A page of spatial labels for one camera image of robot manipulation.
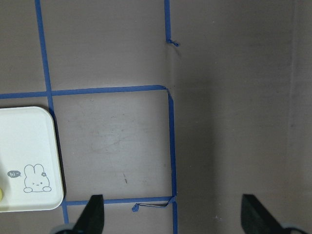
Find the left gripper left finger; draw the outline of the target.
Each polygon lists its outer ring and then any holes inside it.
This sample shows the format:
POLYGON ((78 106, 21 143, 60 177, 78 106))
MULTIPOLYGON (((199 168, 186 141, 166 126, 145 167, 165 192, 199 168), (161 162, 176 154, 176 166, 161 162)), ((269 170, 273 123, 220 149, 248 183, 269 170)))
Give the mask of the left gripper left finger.
POLYGON ((103 195, 92 195, 71 234, 101 234, 104 228, 103 195))

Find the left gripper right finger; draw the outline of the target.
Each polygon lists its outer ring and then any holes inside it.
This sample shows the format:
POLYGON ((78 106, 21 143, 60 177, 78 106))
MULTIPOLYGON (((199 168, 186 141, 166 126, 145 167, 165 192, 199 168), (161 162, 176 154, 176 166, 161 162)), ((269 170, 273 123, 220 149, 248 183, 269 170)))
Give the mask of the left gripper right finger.
POLYGON ((284 228, 254 195, 241 200, 241 226, 246 234, 285 234, 284 228))

